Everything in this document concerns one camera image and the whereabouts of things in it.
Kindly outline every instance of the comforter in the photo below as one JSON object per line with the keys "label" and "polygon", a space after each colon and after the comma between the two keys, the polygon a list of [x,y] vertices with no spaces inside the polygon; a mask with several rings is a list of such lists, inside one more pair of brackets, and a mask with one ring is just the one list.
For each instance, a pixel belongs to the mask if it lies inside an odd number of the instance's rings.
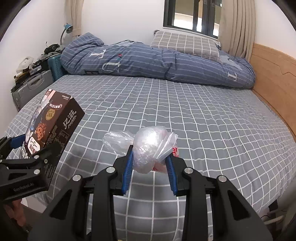
{"label": "comforter", "polygon": [[220,51],[223,64],[140,42],[104,45],[86,33],[63,51],[60,61],[70,74],[112,74],[171,80],[175,82],[252,88],[255,74],[242,58]]}

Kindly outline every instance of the gray suitcase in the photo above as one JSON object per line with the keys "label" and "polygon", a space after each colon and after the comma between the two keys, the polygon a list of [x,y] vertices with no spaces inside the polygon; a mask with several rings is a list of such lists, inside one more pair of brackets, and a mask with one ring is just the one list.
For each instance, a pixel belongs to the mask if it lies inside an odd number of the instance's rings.
{"label": "gray suitcase", "polygon": [[29,78],[23,85],[12,93],[13,102],[18,111],[24,107],[35,95],[39,94],[45,88],[54,82],[50,70],[43,71]]}

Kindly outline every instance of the gray checkered bed sheet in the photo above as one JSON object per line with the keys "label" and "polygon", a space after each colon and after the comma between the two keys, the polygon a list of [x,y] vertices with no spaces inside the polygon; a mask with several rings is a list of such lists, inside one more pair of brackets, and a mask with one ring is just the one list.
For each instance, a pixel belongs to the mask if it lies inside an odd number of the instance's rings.
{"label": "gray checkered bed sheet", "polygon": [[[179,135],[180,157],[203,175],[227,176],[255,211],[279,197],[295,173],[296,143],[288,128],[250,90],[110,75],[66,75],[52,89],[72,95],[85,116],[60,159],[45,203],[74,175],[95,175],[117,155],[102,143],[107,131],[160,125]],[[25,133],[44,92],[12,120],[8,136]],[[19,150],[10,158],[17,158]],[[88,228],[90,228],[91,203]],[[176,198],[167,175],[133,172],[125,196],[115,196],[118,238],[180,240],[185,197]],[[212,235],[207,197],[209,236]]]}

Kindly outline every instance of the knotted plastic bag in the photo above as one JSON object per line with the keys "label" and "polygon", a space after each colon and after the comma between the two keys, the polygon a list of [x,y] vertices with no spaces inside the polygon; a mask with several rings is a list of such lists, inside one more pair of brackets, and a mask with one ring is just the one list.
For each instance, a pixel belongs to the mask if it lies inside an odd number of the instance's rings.
{"label": "knotted plastic bag", "polygon": [[110,131],[104,135],[103,143],[113,153],[123,156],[133,145],[133,169],[139,173],[151,170],[166,173],[165,158],[173,151],[177,155],[177,138],[177,134],[167,132],[163,126],[153,126],[141,128],[135,135]]}

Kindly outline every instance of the window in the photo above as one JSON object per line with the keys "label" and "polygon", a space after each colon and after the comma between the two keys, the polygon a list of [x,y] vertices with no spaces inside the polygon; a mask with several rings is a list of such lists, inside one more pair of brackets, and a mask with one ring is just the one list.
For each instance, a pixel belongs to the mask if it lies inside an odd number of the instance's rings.
{"label": "window", "polygon": [[218,38],[222,0],[165,0],[163,26]]}

